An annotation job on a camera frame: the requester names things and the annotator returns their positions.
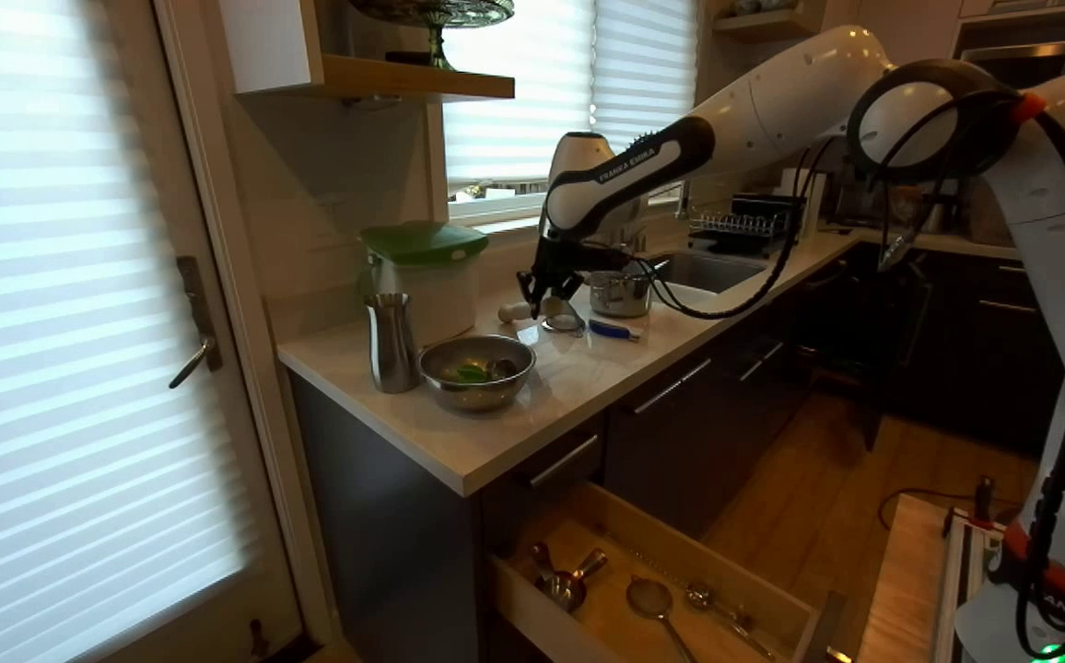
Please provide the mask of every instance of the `window blind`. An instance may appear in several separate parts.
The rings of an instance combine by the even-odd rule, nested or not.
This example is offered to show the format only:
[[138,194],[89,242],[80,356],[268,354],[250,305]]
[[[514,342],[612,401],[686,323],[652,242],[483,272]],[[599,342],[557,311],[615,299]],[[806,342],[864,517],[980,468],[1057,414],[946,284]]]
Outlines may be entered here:
[[692,0],[516,5],[516,20],[451,31],[459,70],[516,77],[505,104],[446,104],[454,221],[535,219],[566,133],[605,133],[615,150],[683,117],[696,74]]
[[114,51],[0,0],[0,659],[74,659],[245,568],[227,424]]

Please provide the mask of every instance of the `kitchen counter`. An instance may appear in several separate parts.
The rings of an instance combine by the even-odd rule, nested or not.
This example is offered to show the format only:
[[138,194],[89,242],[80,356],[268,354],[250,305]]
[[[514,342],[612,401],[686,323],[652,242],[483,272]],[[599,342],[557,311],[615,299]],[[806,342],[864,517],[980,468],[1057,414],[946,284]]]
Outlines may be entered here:
[[[805,239],[784,275],[776,284],[776,295],[784,295],[824,264],[837,263],[855,242],[878,239],[869,231],[817,231]],[[993,250],[961,239],[945,239],[938,250]],[[762,275],[752,275],[724,295],[708,293],[679,293],[683,301],[701,311],[728,311],[746,301]],[[497,305],[516,301],[516,282],[508,295],[480,301],[480,337],[502,337]],[[343,327],[330,327],[317,337],[301,337],[279,342],[279,360],[317,386],[324,399],[341,401],[349,418],[386,440],[397,453],[418,461],[433,472],[443,485],[470,498],[488,483],[502,480],[508,468],[550,447],[552,440],[567,435],[572,428],[588,424],[605,406],[620,401],[644,381],[659,377],[696,345],[713,342],[738,321],[692,321],[668,305],[652,305],[648,317],[632,321],[642,339],[602,339],[602,337],[550,337],[537,333],[535,339],[535,377],[521,391],[521,399],[488,418],[451,414],[437,406],[423,391],[411,393],[383,393],[368,377],[368,339],[367,321],[347,321]]]

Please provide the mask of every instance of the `stainless steel bowl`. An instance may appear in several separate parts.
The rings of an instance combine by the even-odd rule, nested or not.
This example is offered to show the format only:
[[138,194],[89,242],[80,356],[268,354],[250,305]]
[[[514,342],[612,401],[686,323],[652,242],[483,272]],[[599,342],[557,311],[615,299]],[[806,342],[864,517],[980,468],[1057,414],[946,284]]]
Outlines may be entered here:
[[497,337],[461,337],[423,350],[423,391],[459,414],[505,408],[535,370],[531,345]]

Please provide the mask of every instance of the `wooden floor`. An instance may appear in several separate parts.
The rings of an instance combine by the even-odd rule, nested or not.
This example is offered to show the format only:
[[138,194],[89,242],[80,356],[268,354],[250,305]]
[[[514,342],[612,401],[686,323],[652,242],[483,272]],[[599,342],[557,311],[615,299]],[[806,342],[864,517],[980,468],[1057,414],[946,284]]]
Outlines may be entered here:
[[997,509],[1016,509],[1031,472],[1030,456],[895,418],[881,420],[878,442],[867,449],[855,406],[814,393],[704,542],[806,603],[824,608],[830,595],[841,596],[832,645],[858,654],[887,544],[881,505],[891,521],[895,489],[968,498],[978,480],[987,474],[997,480]]

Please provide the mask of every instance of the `drawer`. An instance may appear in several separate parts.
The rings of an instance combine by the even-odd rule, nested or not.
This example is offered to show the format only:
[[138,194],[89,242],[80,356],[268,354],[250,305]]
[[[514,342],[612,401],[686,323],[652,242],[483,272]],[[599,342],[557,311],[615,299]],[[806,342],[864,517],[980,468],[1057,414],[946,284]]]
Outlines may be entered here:
[[[588,600],[574,612],[535,589],[531,544],[545,542],[557,568],[574,568],[595,550],[607,564],[588,579]],[[683,659],[663,622],[638,617],[628,603],[633,574],[671,589],[671,622],[696,659],[824,659],[824,618],[805,600],[766,587],[733,562],[701,542],[658,522],[615,495],[580,483],[537,509],[521,544],[489,555],[497,617],[516,625],[550,659]],[[724,600],[755,618],[755,641],[776,654],[755,654],[738,638],[720,612],[690,608],[686,581],[708,581]]]

